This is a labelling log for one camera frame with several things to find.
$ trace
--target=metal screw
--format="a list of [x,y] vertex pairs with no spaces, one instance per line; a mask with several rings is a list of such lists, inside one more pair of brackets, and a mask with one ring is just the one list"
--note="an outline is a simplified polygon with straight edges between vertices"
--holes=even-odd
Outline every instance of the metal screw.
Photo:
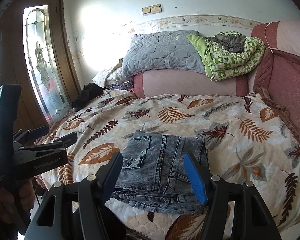
[[87,180],[88,181],[93,181],[93,180],[95,180],[96,179],[96,176],[95,175],[89,175],[88,177],[87,177]]
[[250,181],[250,180],[247,180],[246,181],[246,185],[247,185],[247,187],[253,187],[253,182],[252,181]]
[[220,177],[219,177],[218,175],[212,175],[212,176],[211,176],[211,179],[212,179],[213,181],[219,181],[219,180],[220,180]]
[[61,185],[62,185],[62,182],[61,182],[61,181],[56,181],[56,182],[53,184],[54,187],[61,187]]

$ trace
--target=gray denim jeans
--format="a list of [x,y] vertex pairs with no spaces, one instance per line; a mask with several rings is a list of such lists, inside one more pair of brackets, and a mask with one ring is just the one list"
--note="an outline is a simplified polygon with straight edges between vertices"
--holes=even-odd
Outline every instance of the gray denim jeans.
[[208,167],[204,138],[136,131],[123,150],[123,167],[112,197],[145,211],[203,214],[183,158],[192,153]]

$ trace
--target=beige switch plate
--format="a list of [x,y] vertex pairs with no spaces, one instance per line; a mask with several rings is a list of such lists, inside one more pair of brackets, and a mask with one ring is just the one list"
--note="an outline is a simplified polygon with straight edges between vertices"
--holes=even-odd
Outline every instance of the beige switch plate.
[[143,16],[148,15],[150,13],[155,14],[161,12],[162,12],[161,4],[156,4],[156,5],[142,8]]

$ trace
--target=green checkered quilt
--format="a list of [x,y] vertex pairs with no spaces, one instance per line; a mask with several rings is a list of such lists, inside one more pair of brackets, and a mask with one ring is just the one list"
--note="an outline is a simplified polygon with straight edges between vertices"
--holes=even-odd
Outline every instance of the green checkered quilt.
[[[220,34],[236,35],[240,33],[229,31]],[[255,37],[246,37],[242,53],[231,53],[222,45],[208,41],[196,34],[189,34],[187,37],[199,52],[207,77],[214,81],[252,71],[261,62],[266,50],[263,41]]]

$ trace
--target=beige blanket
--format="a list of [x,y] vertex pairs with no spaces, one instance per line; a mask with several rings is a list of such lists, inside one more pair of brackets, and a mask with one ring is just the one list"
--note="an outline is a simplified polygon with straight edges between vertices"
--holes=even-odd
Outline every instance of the beige blanket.
[[[234,183],[252,180],[281,232],[300,222],[300,145],[256,93],[137,99],[128,91],[105,90],[41,141],[78,134],[68,148],[69,163],[42,174],[43,181],[50,188],[57,180],[80,182],[95,174],[136,130],[204,136],[212,174]],[[114,199],[106,205],[144,239],[195,239],[205,217],[145,212]],[[230,203],[225,237],[231,234],[233,212]]]

